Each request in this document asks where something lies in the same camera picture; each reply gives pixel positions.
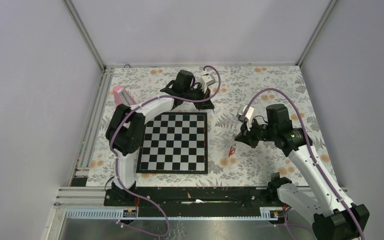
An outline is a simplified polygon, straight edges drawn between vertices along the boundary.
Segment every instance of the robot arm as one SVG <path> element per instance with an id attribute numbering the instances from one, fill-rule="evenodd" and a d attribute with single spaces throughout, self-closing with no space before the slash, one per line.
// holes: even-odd
<path id="1" fill-rule="evenodd" d="M 240 133 L 235 140 L 245 143 L 252 148 L 258 145 L 259 141 L 271 141 L 283 151 L 286 157 L 295 164 L 304 176 L 317 201 L 309 198 L 301 192 L 286 177 L 272 180 L 268 184 L 273 202 L 282 202 L 294 208 L 310 224 L 317 239 L 353 239 L 358 237 L 358 231 L 350 215 L 344 206 L 332 192 L 328 183 L 318 171 L 317 165 L 328 173 L 328 170 L 320 162 L 317 154 L 316 162 L 310 157 L 307 143 L 302 128 L 293 128 L 289 118 L 288 109 L 283 104 L 274 104 L 266 108 L 267 122 L 259 124 L 254 118 L 254 109 L 249 108 L 246 116 L 243 116 L 245 107 L 238 113 L 239 119 L 244 119 Z M 314 146 L 311 146 L 313 153 L 316 153 Z M 327 177 L 333 187 L 339 192 L 344 203 L 356 216 L 362 229 L 366 226 L 369 218 L 369 211 L 361 205 L 355 205 L 338 186 L 330 174 Z"/>
<path id="2" fill-rule="evenodd" d="M 191 72 L 181 70 L 175 80 L 172 80 L 157 97 L 163 95 L 171 95 L 180 98 L 190 100 L 203 100 L 210 95 L 210 89 L 208 86 L 215 83 L 216 79 L 211 74 L 205 74 L 199 77 L 195 77 Z M 173 98 L 159 98 L 152 101 L 139 110 L 134 112 L 126 121 L 124 126 L 121 127 L 117 136 L 114 139 L 114 150 L 118 153 L 118 173 L 120 173 L 120 180 L 123 185 L 129 189 L 135 183 L 135 171 L 134 171 L 134 158 L 137 156 L 137 151 L 143 143 L 143 136 L 145 134 L 145 125 L 148 121 L 154 119 L 156 116 L 170 111 L 177 106 L 181 105 L 183 100 Z M 114 115 L 106 130 L 105 137 L 109 141 L 113 138 L 116 129 L 121 124 L 122 120 L 129 114 L 132 109 L 138 106 L 144 105 L 143 103 L 126 106 L 120 104 L 115 109 Z M 213 109 L 214 105 L 210 100 L 204 102 L 194 103 L 196 109 Z M 117 180 L 113 183 L 120 189 L 119 182 Z"/>

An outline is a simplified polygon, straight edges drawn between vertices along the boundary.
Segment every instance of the chessboard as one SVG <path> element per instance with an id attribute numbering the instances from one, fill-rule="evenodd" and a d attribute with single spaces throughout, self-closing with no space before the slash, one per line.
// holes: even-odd
<path id="1" fill-rule="evenodd" d="M 206 112 L 165 112 L 148 121 L 137 173 L 207 174 Z"/>

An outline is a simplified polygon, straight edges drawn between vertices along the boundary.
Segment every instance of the floral tablecloth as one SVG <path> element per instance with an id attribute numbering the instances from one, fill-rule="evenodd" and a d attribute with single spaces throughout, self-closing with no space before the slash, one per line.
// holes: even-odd
<path id="1" fill-rule="evenodd" d="M 299 108 L 305 127 L 317 153 L 330 174 L 335 177 L 325 142 L 313 111 L 306 85 L 298 66 L 216 67 L 221 75 L 221 88 L 212 102 L 214 110 L 208 112 L 208 174 L 152 174 L 137 173 L 138 187 L 196 187 L 196 186 L 266 186 L 271 174 L 280 172 L 297 186 L 307 186 L 303 175 L 294 164 L 271 142 L 260 142 L 257 148 L 238 142 L 236 152 L 228 157 L 234 143 L 233 135 L 240 131 L 236 114 L 255 93 L 264 88 L 277 88 L 286 93 Z M 137 102 L 143 102 L 176 78 L 181 70 L 202 74 L 202 67 L 116 68 L 101 118 L 99 132 L 92 155 L 92 164 L 86 186 L 102 187 L 114 176 L 114 155 L 109 149 L 105 131 L 116 108 L 113 88 L 122 85 Z M 211 93 L 217 84 L 210 86 Z M 290 118 L 299 127 L 298 116 L 287 100 L 276 92 L 266 92 L 253 103 L 256 115 L 266 116 L 266 106 L 276 103 L 288 107 Z M 196 112 L 192 103 L 184 103 L 172 112 Z"/>

